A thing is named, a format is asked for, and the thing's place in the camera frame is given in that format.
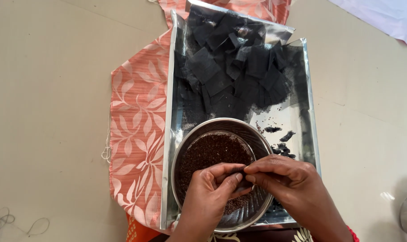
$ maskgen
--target bowl rim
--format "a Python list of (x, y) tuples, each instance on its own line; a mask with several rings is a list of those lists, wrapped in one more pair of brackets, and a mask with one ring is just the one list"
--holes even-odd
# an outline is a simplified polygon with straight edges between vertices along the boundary
[[(180, 205), (180, 203), (179, 203), (179, 199), (178, 199), (178, 196), (177, 196), (177, 194), (176, 194), (176, 186), (175, 186), (175, 182), (174, 182), (174, 178), (175, 178), (175, 174), (174, 174), (174, 170), (175, 170), (175, 169), (174, 169), (174, 168), (175, 168), (176, 163), (177, 163), (176, 161), (177, 161), (177, 158), (178, 158), (179, 151), (180, 151), (180, 149), (184, 146), (185, 141), (186, 141), (194, 132), (196, 132), (196, 130), (198, 130), (200, 127), (202, 127), (202, 126), (204, 126), (204, 125), (206, 125), (206, 124), (208, 124), (208, 123), (212, 123), (212, 122), (219, 121), (219, 120), (233, 121), (233, 122), (236, 122), (236, 123), (239, 123), (239, 124), (248, 126), (249, 128), (251, 128), (251, 129), (260, 137), (260, 139), (262, 140), (262, 142), (265, 144), (265, 148), (266, 148), (266, 150), (268, 151), (268, 154), (273, 154), (272, 149), (270, 148), (271, 145), (268, 143), (268, 141), (265, 139), (265, 137), (264, 137), (256, 128), (254, 128), (254, 127), (251, 126), (250, 124), (248, 124), (248, 123), (246, 123), (246, 122), (244, 122), (244, 121), (241, 121), (241, 120), (239, 120), (239, 119), (236, 119), (236, 118), (213, 118), (213, 119), (207, 120), (207, 121), (205, 121), (205, 122), (203, 122), (203, 123), (197, 125), (197, 126), (194, 127), (194, 128), (183, 138), (183, 140), (180, 142), (178, 148), (177, 148), (176, 151), (175, 151), (174, 160), (172, 161), (172, 169), (171, 169), (171, 174), (170, 174), (170, 175), (171, 175), (171, 181), (172, 181), (172, 182), (171, 182), (171, 187), (172, 187), (172, 192), (173, 192), (173, 194), (174, 194), (175, 202), (177, 203), (179, 209), (182, 209), (182, 205)], [(236, 227), (227, 228), (227, 229), (217, 229), (217, 228), (216, 228), (216, 229), (214, 230), (214, 232), (215, 232), (215, 233), (234, 233), (234, 232), (237, 232), (237, 231), (239, 231), (239, 230), (241, 230), (241, 229), (244, 229), (244, 228), (247, 228), (247, 227), (253, 225), (253, 224), (254, 224), (257, 220), (259, 220), (259, 218), (262, 217), (263, 214), (265, 214), (265, 212), (268, 210), (269, 206), (271, 205), (271, 201), (272, 201), (273, 198), (274, 198), (274, 197), (273, 197), (270, 193), (268, 193), (268, 195), (266, 196), (265, 202), (263, 203), (263, 206), (260, 207), (260, 210), (261, 210), (262, 208), (264, 208), (264, 209), (261, 210), (260, 213), (256, 213), (256, 214), (254, 215), (255, 218), (250, 219), (248, 223), (244, 223), (243, 225), (238, 225), (238, 226), (236, 226)]]

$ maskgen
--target silver foil tray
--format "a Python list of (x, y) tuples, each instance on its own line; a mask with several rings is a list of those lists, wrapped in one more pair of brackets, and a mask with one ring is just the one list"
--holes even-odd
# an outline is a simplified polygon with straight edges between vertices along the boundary
[[(189, 0), (190, 11), (204, 11), (205, 13), (227, 12), (227, 9), (216, 7), (196, 0)], [(253, 19), (264, 23), (266, 28), (266, 43), (281, 41), (286, 44), (294, 29), (273, 22), (264, 21), (251, 16), (239, 14), (244, 18)], [(175, 151), (178, 148), (186, 132), (182, 130), (182, 101), (178, 98), (174, 79), (174, 52), (175, 50), (185, 51), (185, 31), (187, 22), (171, 11), (173, 29), (171, 33), (171, 45), (169, 53), (167, 106), (166, 106), (166, 126), (165, 126), (165, 146), (163, 154), (163, 179), (160, 229), (169, 228), (173, 222), (178, 220), (179, 208), (175, 202), (174, 193), (171, 186), (171, 168)], [(296, 134), (287, 142), (287, 146), (292, 154), (297, 155), (297, 159), (312, 163), (320, 174), (319, 153), (317, 143), (317, 133), (314, 117), (314, 104), (312, 99), (311, 79), (309, 74), (308, 55), (306, 39), (300, 39), (287, 45), (289, 56), (300, 60), (300, 65), (287, 69), (286, 76), (293, 82), (293, 91), (286, 102), (271, 107), (268, 112), (254, 113), (249, 123), (257, 129), (263, 130), (267, 126), (281, 127), (283, 131), (273, 134), (264, 133), (266, 140), (271, 145), (279, 143), (279, 139), (288, 130), (293, 130)], [(251, 227), (245, 230), (266, 230), (299, 227), (298, 223), (283, 209), (269, 210)]]

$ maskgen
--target hand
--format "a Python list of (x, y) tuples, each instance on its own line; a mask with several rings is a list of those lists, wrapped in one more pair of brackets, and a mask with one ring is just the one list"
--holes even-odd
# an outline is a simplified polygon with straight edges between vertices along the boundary
[(270, 192), (319, 242), (352, 242), (323, 181), (313, 165), (269, 155), (244, 169), (246, 179)]
[(195, 171), (181, 217), (168, 241), (206, 242), (220, 222), (227, 201), (251, 191), (251, 188), (235, 191), (243, 176), (233, 172), (244, 167), (243, 164), (220, 163)]

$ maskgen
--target left hand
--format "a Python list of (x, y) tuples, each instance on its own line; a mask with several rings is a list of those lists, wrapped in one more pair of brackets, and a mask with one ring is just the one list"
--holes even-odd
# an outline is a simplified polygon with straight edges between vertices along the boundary
[(195, 171), (187, 190), (181, 217), (168, 241), (207, 241), (220, 222), (228, 200), (247, 194), (251, 188), (235, 191), (243, 179), (245, 165), (219, 163)]

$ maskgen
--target white cloth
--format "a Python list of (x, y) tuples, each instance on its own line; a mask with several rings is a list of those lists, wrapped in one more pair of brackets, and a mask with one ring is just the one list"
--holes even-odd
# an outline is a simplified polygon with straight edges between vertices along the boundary
[(407, 43), (407, 0), (329, 0), (393, 38)]

